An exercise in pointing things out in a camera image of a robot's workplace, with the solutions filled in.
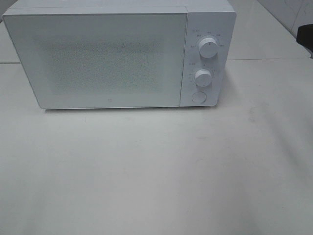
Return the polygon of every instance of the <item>white wall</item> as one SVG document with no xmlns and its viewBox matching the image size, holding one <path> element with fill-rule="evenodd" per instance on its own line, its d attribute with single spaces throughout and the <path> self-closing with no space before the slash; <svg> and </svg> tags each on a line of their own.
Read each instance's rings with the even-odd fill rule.
<svg viewBox="0 0 313 235">
<path fill-rule="evenodd" d="M 313 0 L 258 0 L 294 36 L 299 26 L 313 24 Z"/>
</svg>

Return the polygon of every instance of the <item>control panel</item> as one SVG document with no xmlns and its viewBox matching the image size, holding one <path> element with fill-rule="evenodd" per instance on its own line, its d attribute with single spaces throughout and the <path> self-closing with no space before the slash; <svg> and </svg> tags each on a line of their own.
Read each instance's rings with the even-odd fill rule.
<svg viewBox="0 0 313 235">
<path fill-rule="evenodd" d="M 235 12 L 188 13 L 181 106 L 216 105 Z"/>
</svg>

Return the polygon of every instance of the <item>knob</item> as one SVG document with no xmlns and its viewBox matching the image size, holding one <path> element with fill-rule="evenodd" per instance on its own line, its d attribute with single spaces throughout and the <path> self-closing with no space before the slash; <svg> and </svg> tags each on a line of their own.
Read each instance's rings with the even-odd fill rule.
<svg viewBox="0 0 313 235">
<path fill-rule="evenodd" d="M 195 73 L 195 83 L 198 87 L 206 87 L 212 82 L 212 75 L 209 70 L 199 70 Z"/>
<path fill-rule="evenodd" d="M 216 55 L 219 43 L 215 38 L 206 37 L 199 42 L 199 53 L 204 58 L 211 58 Z"/>
</svg>

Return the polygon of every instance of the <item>microwave door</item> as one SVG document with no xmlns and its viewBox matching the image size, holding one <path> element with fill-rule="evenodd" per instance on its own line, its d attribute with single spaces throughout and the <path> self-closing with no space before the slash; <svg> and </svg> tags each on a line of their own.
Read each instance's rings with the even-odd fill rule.
<svg viewBox="0 0 313 235">
<path fill-rule="evenodd" d="M 39 106 L 179 106 L 187 14 L 5 18 Z"/>
</svg>

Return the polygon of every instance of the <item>black object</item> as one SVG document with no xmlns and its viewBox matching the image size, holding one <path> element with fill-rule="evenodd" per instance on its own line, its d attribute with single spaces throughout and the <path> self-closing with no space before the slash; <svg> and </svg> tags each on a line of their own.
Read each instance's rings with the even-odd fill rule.
<svg viewBox="0 0 313 235">
<path fill-rule="evenodd" d="M 297 33 L 297 42 L 313 52 L 313 24 L 300 26 Z"/>
</svg>

